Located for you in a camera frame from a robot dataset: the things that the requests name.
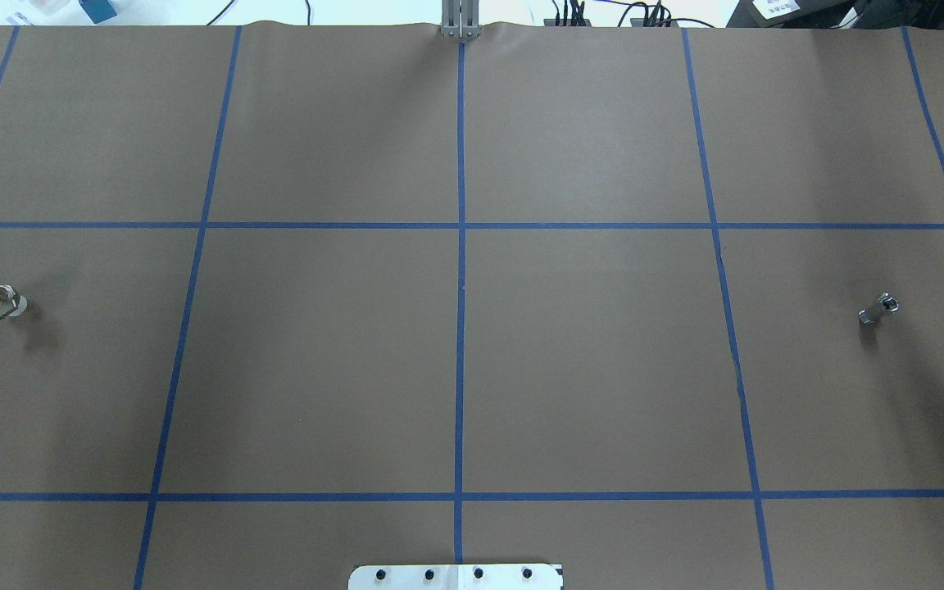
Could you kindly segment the aluminium frame post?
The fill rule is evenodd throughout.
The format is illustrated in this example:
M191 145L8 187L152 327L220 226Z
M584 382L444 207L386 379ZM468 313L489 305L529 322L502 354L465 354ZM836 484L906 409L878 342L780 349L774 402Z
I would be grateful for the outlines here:
M469 41L482 33L479 0L442 0L439 33L445 39Z

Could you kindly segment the white metal base plate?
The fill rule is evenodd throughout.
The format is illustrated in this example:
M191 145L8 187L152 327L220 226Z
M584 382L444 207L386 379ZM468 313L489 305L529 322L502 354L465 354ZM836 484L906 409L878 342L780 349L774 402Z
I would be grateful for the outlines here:
M348 589L563 589L559 565L543 563L359 566Z

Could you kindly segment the teal box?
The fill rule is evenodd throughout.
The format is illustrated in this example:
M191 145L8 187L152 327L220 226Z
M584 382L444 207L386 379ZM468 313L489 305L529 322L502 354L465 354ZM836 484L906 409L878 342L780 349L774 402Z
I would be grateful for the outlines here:
M94 24L108 22L119 15L112 0L79 0L78 4Z

